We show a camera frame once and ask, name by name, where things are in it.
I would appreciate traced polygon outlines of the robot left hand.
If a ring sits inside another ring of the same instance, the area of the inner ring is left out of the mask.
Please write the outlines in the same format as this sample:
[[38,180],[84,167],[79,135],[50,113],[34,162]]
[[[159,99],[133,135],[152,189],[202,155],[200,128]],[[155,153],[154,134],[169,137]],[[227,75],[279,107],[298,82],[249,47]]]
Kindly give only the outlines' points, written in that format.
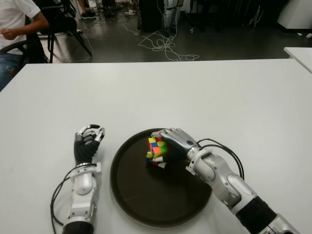
[[105,128],[96,124],[83,126],[75,133],[74,157],[76,165],[90,164],[105,136]]

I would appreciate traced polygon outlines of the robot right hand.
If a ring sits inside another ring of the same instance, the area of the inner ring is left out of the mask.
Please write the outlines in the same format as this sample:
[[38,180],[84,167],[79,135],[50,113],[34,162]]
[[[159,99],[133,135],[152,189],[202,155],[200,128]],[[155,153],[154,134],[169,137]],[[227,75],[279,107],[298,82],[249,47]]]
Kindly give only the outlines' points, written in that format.
[[179,128],[161,129],[151,134],[152,137],[158,137],[169,147],[168,151],[162,156],[152,160],[155,163],[168,163],[181,160],[188,160],[189,165],[186,169],[190,172],[194,170],[194,163],[200,147],[197,142],[185,131]]

